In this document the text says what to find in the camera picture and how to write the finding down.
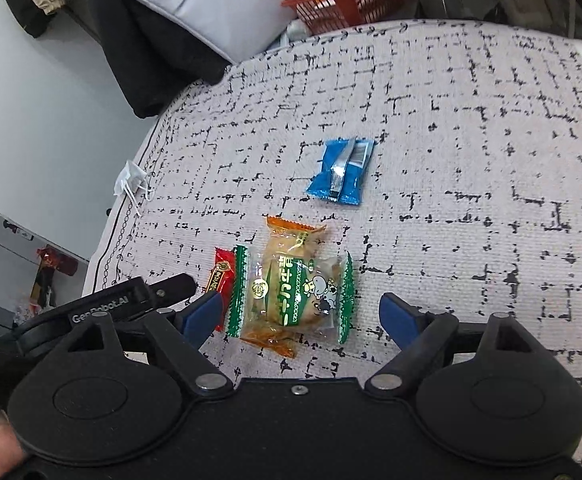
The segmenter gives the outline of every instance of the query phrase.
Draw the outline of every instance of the orange container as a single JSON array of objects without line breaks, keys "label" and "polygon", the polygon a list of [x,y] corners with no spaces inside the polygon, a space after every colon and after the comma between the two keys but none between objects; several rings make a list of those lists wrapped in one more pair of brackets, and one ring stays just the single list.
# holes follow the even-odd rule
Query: orange container
[{"label": "orange container", "polygon": [[374,23],[400,7],[404,0],[284,0],[313,34]]}]

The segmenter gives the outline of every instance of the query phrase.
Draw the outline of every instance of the red object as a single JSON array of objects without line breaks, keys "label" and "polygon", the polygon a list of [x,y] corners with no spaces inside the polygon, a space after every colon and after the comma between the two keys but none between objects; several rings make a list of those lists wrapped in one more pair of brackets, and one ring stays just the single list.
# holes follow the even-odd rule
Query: red object
[{"label": "red object", "polygon": [[38,249],[36,253],[44,264],[67,276],[73,276],[78,270],[78,261],[75,258],[67,256],[53,247],[47,246],[44,249]]},{"label": "red object", "polygon": [[283,7],[295,9],[313,34],[322,34],[363,23],[375,23],[404,0],[284,0]]},{"label": "red object", "polygon": [[215,265],[211,269],[211,275],[207,282],[206,291],[216,290],[222,296],[222,317],[215,330],[222,332],[225,327],[226,311],[231,303],[233,295],[233,283],[235,282],[235,254],[233,251],[215,248]]}]

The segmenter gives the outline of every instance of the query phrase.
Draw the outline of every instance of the black and white carpet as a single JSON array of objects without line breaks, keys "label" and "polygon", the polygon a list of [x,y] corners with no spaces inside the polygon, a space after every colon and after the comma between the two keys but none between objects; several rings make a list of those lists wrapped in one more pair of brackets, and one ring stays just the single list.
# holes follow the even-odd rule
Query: black and white carpet
[{"label": "black and white carpet", "polygon": [[[377,145],[360,207],[309,198],[323,141]],[[350,251],[349,341],[295,360],[215,335],[229,376],[357,376],[397,349],[385,291],[460,320],[514,312],[582,384],[582,65],[568,40],[482,23],[392,22],[297,43],[194,85],[136,162],[157,192],[116,203],[85,292],[131,276],[207,280],[215,246],[261,248],[265,215],[325,222]],[[577,458],[582,461],[582,443]]]}]

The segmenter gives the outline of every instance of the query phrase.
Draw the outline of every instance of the snack package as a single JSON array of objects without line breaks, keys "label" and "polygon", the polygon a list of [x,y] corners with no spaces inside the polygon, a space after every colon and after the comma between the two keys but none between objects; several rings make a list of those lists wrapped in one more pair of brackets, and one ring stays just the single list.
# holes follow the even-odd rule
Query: snack package
[{"label": "snack package", "polygon": [[226,311],[231,303],[233,284],[235,281],[235,254],[233,251],[215,248],[215,265],[211,269],[206,291],[216,290],[222,296],[222,317],[215,330],[222,332],[225,326]]},{"label": "snack package", "polygon": [[346,149],[349,139],[327,140],[322,170],[309,184],[306,192],[324,200],[336,200],[332,192],[336,193],[337,202],[359,205],[362,202],[362,184],[367,172],[367,166],[373,152],[373,139],[357,139],[351,156],[344,162],[344,179],[338,186],[333,180],[334,165],[338,157]]},{"label": "snack package", "polygon": [[244,294],[231,304],[229,335],[289,358],[295,357],[296,333],[338,328],[338,340],[344,342],[353,311],[351,257],[314,257],[324,226],[271,217],[267,224],[271,238],[266,250],[248,263],[245,258],[238,272],[236,288]]}]

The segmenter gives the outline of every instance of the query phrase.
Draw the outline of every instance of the white wall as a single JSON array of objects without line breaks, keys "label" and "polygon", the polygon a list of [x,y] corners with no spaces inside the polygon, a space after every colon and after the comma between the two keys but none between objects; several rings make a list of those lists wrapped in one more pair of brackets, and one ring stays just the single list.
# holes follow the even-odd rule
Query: white wall
[{"label": "white wall", "polygon": [[153,120],[141,121],[100,46],[60,14],[39,39],[0,0],[0,213],[85,259],[113,184]]}]

